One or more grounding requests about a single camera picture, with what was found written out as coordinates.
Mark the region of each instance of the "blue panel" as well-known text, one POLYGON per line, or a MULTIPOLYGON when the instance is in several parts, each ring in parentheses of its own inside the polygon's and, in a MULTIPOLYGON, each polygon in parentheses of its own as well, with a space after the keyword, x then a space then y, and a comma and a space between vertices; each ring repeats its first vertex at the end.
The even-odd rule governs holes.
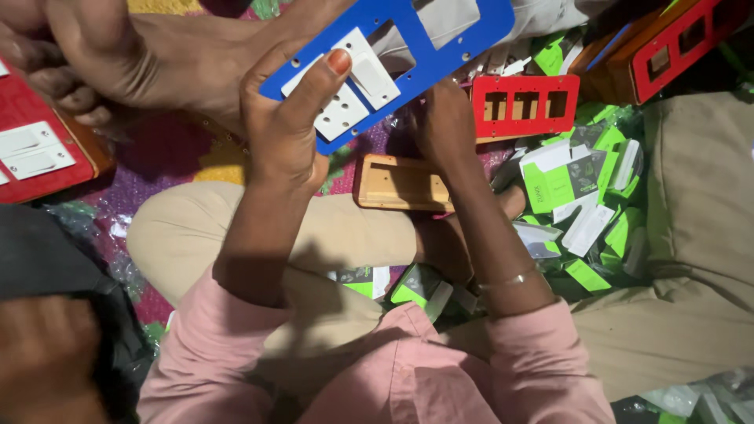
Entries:
MULTIPOLYGON (((379 111, 375 111, 367 102, 363 102, 370 114, 354 126, 361 134, 395 109, 405 105, 440 79, 460 68, 466 62, 463 59, 464 54, 469 53, 467 57, 481 54, 503 39, 513 28, 515 17, 508 0, 477 0, 477 6, 480 19, 441 49, 435 50, 411 5, 411 0, 358 0, 314 40, 304 46, 296 55, 296 59, 300 61, 301 66, 306 66, 315 57, 328 52, 354 27, 358 26, 368 38, 383 23, 393 20, 416 59, 416 66, 395 81, 400 90, 400 96, 379 111)), ((259 91, 271 99, 282 100, 284 97, 280 89, 301 71, 301 66, 295 68, 291 62, 286 63, 262 84, 259 91)), ((364 100, 358 89, 354 88, 354 92, 362 101, 364 100)), ((317 151, 323 155, 329 155, 353 138, 350 131, 346 131, 332 142, 317 134, 317 151)))

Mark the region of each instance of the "khaki pants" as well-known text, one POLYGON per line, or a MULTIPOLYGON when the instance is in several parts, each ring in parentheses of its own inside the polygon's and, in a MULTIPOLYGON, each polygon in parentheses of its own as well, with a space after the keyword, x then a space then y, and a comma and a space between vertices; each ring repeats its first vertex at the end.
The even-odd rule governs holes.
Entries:
MULTIPOLYGON (((676 97, 651 107, 646 121, 656 279, 572 306, 611 401, 754 365, 754 106, 730 94, 676 97)), ((133 218, 130 254, 172 304, 215 259, 242 192, 229 183, 185 184, 150 198, 133 218)), ((408 264, 415 237, 402 213, 360 209, 350 195, 311 200, 284 276, 296 317, 265 344, 264 359, 270 373, 285 374, 275 377, 287 380, 283 386, 316 390, 382 314, 317 272, 408 264), (312 365, 325 354, 328 364, 312 365)), ((489 356, 481 321, 443 337, 489 356)))

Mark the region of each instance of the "pink sleeve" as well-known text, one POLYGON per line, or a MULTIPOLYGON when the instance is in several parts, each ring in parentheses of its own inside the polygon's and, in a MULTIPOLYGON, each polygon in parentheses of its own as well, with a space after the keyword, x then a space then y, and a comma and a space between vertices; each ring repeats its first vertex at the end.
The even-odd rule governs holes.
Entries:
POLYGON ((136 409, 141 423, 264 422, 270 396, 245 382, 244 371, 256 366, 267 337, 289 317, 290 311, 232 296, 212 279, 210 265, 162 339, 136 409))
POLYGON ((602 383, 563 300, 526 315, 489 321, 495 404, 504 422, 615 422, 602 383))

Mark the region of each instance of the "red switch board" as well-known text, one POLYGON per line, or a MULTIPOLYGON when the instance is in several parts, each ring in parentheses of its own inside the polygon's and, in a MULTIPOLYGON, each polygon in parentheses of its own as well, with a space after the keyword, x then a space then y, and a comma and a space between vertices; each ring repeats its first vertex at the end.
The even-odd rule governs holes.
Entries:
POLYGON ((480 76, 471 102, 477 137, 526 136, 573 127, 579 78, 560 76, 480 76))
POLYGON ((748 16, 748 0, 700 0, 635 54, 618 51, 608 60, 608 69, 616 78, 631 72, 635 85, 632 103, 644 103, 725 40, 748 16))
POLYGON ((114 164, 91 129, 57 114, 20 76, 0 76, 0 203, 60 191, 114 164))

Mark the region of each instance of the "silver bangle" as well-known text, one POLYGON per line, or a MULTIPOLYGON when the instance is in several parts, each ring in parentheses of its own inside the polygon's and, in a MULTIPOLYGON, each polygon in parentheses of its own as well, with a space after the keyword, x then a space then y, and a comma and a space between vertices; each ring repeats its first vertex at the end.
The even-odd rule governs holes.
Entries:
POLYGON ((503 281, 502 283, 496 283, 496 284, 477 284, 479 286, 479 289, 481 291, 490 291, 495 287, 500 286, 511 286, 511 285, 518 285, 523 282, 525 282, 529 277, 531 277, 532 274, 537 273, 541 275, 538 269, 534 268, 530 271, 524 272, 523 274, 516 275, 513 278, 510 278, 506 281, 503 281))

